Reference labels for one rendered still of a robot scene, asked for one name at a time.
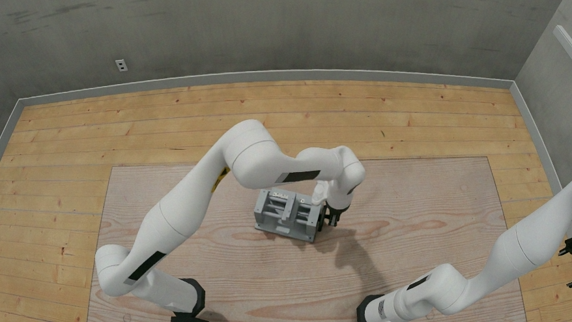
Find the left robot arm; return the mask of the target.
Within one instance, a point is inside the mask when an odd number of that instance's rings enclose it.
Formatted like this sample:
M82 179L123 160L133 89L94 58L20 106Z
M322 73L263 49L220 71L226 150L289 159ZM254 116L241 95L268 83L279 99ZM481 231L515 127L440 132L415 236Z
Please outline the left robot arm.
M363 165L346 146L310 147L292 158L282 153L261 122L242 121L147 213L132 250L116 244L97 250L102 291L111 297L131 292L161 308L192 313L194 286L155 266L199 229L214 190L230 170L249 189L317 181L311 204L318 207L327 201L334 209L347 208L365 179Z

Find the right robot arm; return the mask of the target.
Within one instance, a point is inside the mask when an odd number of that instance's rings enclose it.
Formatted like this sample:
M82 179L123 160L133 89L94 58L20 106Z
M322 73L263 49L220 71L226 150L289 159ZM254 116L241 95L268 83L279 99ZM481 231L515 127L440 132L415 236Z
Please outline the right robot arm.
M435 307L456 314L489 293L540 267L557 251L572 222L572 181L552 199L497 238L487 263L467 280L452 265L439 265L411 284L372 300L367 322L407 322Z

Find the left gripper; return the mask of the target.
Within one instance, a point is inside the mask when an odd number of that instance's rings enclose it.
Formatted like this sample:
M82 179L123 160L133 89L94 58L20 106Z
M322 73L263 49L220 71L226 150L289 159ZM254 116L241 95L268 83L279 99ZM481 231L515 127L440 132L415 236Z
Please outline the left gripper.
M325 202L326 202L327 208L328 208L329 211L330 211L330 214L329 214L329 215L330 215L330 219L329 219L328 225L329 225L329 226L334 226L334 227L336 227L336 226L337 226L337 219L340 217L340 215L341 215L343 212L345 212L345 211L350 207L350 205L349 205L347 208L345 208L345 209L334 209L334 208L332 208L331 206L329 206L329 204L327 203L327 201L325 201ZM335 221L335 220L336 220L336 221Z

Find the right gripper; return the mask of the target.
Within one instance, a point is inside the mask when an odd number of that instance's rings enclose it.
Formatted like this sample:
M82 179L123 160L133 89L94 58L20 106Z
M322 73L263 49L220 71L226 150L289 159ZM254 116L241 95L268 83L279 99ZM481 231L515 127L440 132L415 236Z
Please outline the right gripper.
M566 247L559 251L558 256L562 256L568 252L572 255L572 238L565 240L565 244L566 244ZM572 288L572 282L569 284L566 284L566 286L569 286L569 288Z

